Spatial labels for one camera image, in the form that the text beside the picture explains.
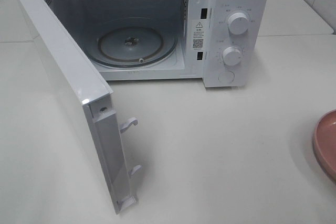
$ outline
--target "pink plate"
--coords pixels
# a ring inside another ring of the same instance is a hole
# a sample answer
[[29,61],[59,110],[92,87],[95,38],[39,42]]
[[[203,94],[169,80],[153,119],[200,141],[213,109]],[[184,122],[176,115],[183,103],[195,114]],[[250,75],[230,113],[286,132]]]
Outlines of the pink plate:
[[317,124],[314,149],[322,167],[336,180],[336,110],[325,114]]

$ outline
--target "microwave oven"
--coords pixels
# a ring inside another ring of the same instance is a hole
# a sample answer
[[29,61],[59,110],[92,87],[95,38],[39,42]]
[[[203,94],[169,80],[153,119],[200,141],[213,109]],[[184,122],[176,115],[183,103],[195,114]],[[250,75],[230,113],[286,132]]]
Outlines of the microwave oven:
[[55,93],[93,142],[116,213],[137,201],[106,81],[248,79],[266,0],[19,0]]

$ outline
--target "microwave door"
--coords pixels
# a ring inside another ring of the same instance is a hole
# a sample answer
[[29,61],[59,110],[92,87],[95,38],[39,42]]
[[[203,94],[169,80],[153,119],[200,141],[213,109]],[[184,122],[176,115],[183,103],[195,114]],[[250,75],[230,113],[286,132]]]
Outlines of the microwave door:
[[95,172],[107,185],[118,213],[136,202],[130,176],[140,166],[128,172],[120,132],[137,120],[118,125],[111,88],[46,2],[19,2],[61,108],[90,161],[96,163]]

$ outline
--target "warning label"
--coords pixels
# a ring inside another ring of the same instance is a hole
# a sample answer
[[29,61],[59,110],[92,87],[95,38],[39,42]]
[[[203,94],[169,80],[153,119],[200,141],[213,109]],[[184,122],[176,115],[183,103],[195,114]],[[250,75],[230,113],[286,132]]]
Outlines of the warning label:
[[204,40],[206,38],[206,34],[209,29],[209,23],[207,20],[201,19],[201,20],[194,20],[192,22],[192,42],[191,47],[194,50],[201,50],[203,49]]

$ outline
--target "timer dial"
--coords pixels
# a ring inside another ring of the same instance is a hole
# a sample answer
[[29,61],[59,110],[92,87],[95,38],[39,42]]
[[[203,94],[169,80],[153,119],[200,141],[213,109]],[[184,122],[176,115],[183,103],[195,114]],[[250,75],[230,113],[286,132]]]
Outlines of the timer dial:
[[228,47],[223,51],[223,61],[225,65],[234,66],[241,62],[243,54],[238,47]]
[[230,32],[234,35],[239,35],[247,31],[249,17],[243,12],[237,12],[231,14],[227,22]]

